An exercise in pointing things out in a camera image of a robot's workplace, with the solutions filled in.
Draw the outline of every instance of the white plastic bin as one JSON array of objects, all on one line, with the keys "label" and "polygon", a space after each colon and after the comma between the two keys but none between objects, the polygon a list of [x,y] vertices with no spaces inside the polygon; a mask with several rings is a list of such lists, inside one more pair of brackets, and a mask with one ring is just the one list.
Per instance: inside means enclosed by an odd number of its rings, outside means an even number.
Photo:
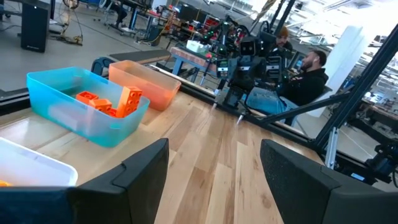
[{"label": "white plastic bin", "polygon": [[75,168],[0,138],[0,180],[12,186],[74,186]]}]

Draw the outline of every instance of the wooden table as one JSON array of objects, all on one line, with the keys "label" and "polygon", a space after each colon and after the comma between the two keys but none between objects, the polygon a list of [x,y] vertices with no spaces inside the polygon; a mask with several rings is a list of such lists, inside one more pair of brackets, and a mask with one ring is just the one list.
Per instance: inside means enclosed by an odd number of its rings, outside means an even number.
[{"label": "wooden table", "polygon": [[261,166],[261,139],[273,139],[322,163],[288,141],[184,93],[163,111],[149,109],[138,130],[114,148],[100,147],[31,109],[0,117],[0,137],[72,165],[78,185],[166,137],[167,180],[156,223],[283,223]]}]

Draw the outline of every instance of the concrete floor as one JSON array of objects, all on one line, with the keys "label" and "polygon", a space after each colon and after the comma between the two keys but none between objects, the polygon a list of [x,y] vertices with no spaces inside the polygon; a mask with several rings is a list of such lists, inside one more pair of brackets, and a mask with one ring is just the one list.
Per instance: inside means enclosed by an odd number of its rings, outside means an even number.
[{"label": "concrete floor", "polygon": [[[6,9],[11,6],[18,8],[14,2],[8,2],[8,4],[6,4]],[[59,14],[60,12],[62,13],[63,8],[64,5],[57,4],[55,20],[60,20]],[[56,40],[48,40],[46,52],[40,54],[20,48],[20,39],[17,37],[17,33],[20,32],[19,27],[0,32],[0,68],[2,70],[0,73],[0,90],[12,91],[25,88],[26,73],[28,72],[72,66],[90,69],[93,60],[97,57],[122,52],[164,49],[167,46],[168,40],[164,37],[159,46],[151,47],[137,44],[135,39],[129,36],[121,36],[116,30],[108,30],[102,22],[94,21],[94,19],[100,18],[102,13],[87,9],[84,4],[76,12],[83,32],[84,41],[82,47],[64,44]],[[5,19],[4,22],[0,22],[0,30],[13,24],[20,25],[20,17],[12,16],[11,19]],[[80,28],[74,14],[66,35],[70,37],[80,35]],[[209,77],[203,86],[213,89],[215,86],[214,82],[217,82],[217,80]],[[314,118],[308,114],[302,114],[298,117],[298,122],[303,127],[303,130],[312,138],[316,137],[327,120],[326,116]],[[296,123],[295,128],[300,129],[301,127]],[[360,130],[345,126],[340,129],[338,150],[361,161],[365,161],[375,155],[373,149],[376,145],[378,143],[375,140]],[[377,184],[377,187],[388,191],[397,190],[392,185],[386,184]]]}]

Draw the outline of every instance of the person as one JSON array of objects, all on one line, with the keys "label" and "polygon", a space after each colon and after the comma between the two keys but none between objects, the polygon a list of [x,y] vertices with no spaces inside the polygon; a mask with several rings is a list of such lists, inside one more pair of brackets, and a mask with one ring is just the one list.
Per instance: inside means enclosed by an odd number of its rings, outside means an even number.
[{"label": "person", "polygon": [[279,35],[276,37],[275,47],[283,47],[289,51],[293,50],[292,44],[287,40],[289,38],[289,30],[286,26],[282,26],[279,31]]},{"label": "person", "polygon": [[105,8],[107,8],[111,3],[112,5],[109,9],[118,14],[118,19],[116,19],[116,22],[113,25],[123,27],[123,19],[126,18],[127,12],[125,9],[123,9],[123,7],[121,7],[121,3],[119,1],[106,0]]},{"label": "person", "polygon": [[302,73],[293,76],[278,92],[254,87],[246,104],[259,111],[269,114],[278,114],[285,111],[287,103],[281,96],[297,106],[311,103],[318,98],[325,87],[328,76],[325,69],[326,54],[320,50],[313,50],[302,60]]}]

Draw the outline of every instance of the orange lego brick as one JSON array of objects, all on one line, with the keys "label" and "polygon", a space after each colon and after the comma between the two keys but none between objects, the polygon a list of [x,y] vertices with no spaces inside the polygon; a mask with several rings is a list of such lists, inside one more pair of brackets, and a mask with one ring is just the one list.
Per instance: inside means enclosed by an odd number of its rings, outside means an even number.
[{"label": "orange lego brick", "polygon": [[85,104],[88,104],[90,100],[97,100],[98,96],[94,93],[90,93],[89,91],[83,91],[76,95],[76,100],[81,101]]},{"label": "orange lego brick", "polygon": [[111,117],[117,118],[116,112],[117,112],[117,109],[111,108],[111,110],[109,111],[108,114],[109,114]]},{"label": "orange lego brick", "polygon": [[134,86],[125,86],[120,96],[116,116],[124,118],[137,110],[139,99],[142,96],[142,90]]},{"label": "orange lego brick", "polygon": [[11,186],[12,186],[12,184],[0,180],[0,187],[11,187]]},{"label": "orange lego brick", "polygon": [[112,102],[110,102],[108,99],[90,100],[88,104],[106,114],[108,114],[112,109]]}]

